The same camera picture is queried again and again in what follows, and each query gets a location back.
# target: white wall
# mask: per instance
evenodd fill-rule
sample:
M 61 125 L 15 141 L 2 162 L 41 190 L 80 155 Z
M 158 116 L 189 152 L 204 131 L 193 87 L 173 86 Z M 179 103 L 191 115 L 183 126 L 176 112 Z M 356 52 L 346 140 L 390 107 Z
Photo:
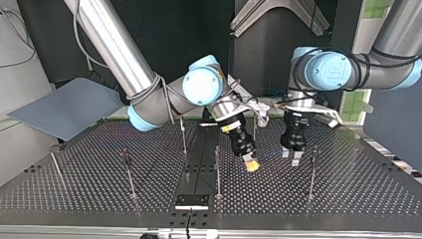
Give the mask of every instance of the white wall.
M 0 0 L 0 5 L 18 10 L 16 0 Z M 13 23 L 24 34 L 21 23 Z M 32 52 L 0 16 L 0 66 L 28 59 Z M 7 114 L 51 92 L 38 58 L 12 67 L 0 68 L 0 185 L 46 156 L 57 140 L 23 123 L 7 123 Z

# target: silver arm tube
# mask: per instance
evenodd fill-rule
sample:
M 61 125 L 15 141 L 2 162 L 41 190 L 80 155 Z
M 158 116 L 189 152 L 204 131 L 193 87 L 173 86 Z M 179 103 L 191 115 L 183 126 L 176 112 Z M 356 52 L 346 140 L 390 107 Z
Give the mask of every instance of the silver arm tube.
M 108 0 L 65 0 L 129 97 L 147 89 L 155 79 L 136 44 Z
M 373 44 L 383 53 L 413 57 L 422 49 L 422 3 L 414 0 L 395 1 Z

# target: vertical post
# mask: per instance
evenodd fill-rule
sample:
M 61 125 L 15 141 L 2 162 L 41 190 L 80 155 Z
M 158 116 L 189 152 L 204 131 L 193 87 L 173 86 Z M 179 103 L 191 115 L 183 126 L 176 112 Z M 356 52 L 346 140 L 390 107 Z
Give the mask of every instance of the vertical post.
M 217 199 L 223 197 L 220 185 L 220 146 L 215 147 L 215 166 L 217 167 Z

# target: yellow object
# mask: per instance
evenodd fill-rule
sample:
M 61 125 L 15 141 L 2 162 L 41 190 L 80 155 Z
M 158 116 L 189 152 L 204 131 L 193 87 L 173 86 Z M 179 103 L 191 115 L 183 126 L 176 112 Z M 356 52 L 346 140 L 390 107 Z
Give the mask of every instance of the yellow object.
M 258 170 L 258 168 L 260 168 L 260 163 L 258 163 L 257 160 L 246 161 L 245 165 L 246 165 L 246 170 L 250 172 L 256 171 Z
M 222 126 L 221 127 L 221 130 L 223 131 L 223 132 L 227 132 L 227 131 L 230 131 L 230 126 L 229 125 L 226 125 L 226 126 Z

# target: small black object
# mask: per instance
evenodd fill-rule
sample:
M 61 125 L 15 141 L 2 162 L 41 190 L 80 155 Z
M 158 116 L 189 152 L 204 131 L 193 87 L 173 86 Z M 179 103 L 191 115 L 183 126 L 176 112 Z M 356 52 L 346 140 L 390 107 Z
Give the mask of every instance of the small black object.
M 313 116 L 314 113 L 286 112 L 284 116 L 286 131 L 280 139 L 282 146 L 293 151 L 304 151 L 307 146 L 305 129 Z
M 209 205 L 209 195 L 178 195 L 176 200 L 176 209 L 185 210 L 206 210 Z
M 157 235 L 144 234 L 139 239 L 159 239 Z
M 218 126 L 226 126 L 240 122 L 240 126 L 233 128 L 225 133 L 229 135 L 232 151 L 236 156 L 243 156 L 251 152 L 255 152 L 255 142 L 253 137 L 246 131 L 246 118 L 243 114 L 237 114 L 230 118 L 218 122 Z

